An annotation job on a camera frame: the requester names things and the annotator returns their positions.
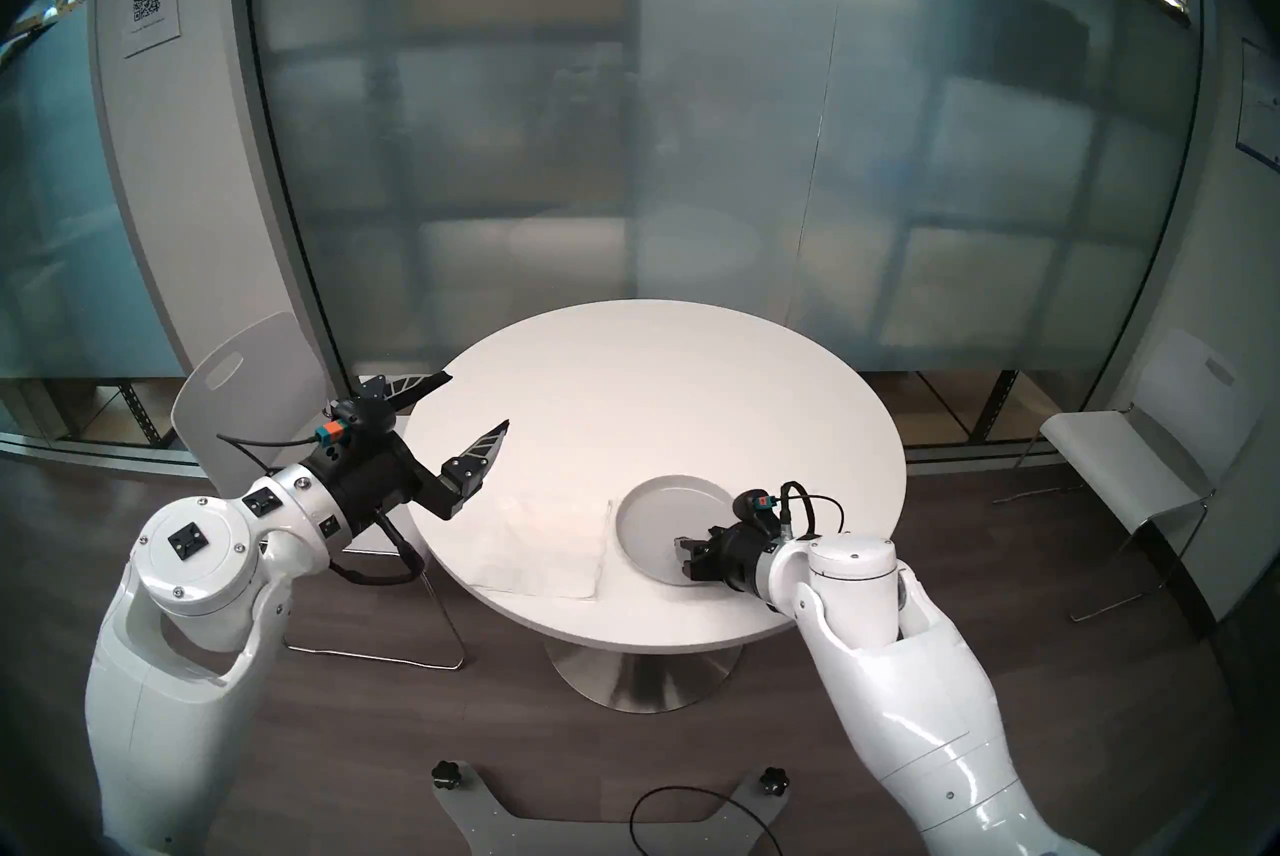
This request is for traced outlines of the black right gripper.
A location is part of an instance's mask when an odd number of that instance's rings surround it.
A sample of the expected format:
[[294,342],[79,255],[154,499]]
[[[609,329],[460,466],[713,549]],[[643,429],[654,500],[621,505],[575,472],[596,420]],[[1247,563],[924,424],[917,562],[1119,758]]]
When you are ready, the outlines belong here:
[[676,537],[675,551],[687,583],[722,583],[741,594],[767,596],[777,528],[746,522],[713,526],[704,537]]

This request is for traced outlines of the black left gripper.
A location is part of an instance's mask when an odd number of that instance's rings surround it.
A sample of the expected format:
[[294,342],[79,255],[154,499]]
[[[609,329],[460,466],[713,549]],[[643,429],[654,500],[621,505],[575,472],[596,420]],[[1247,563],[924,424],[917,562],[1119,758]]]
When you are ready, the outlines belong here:
[[[358,424],[394,427],[401,415],[453,380],[447,371],[422,376],[365,377],[358,384]],[[506,418],[433,473],[419,463],[397,432],[355,432],[315,447],[310,472],[340,509],[352,536],[375,523],[379,513],[417,503],[436,518],[451,519],[479,491],[509,431]]]

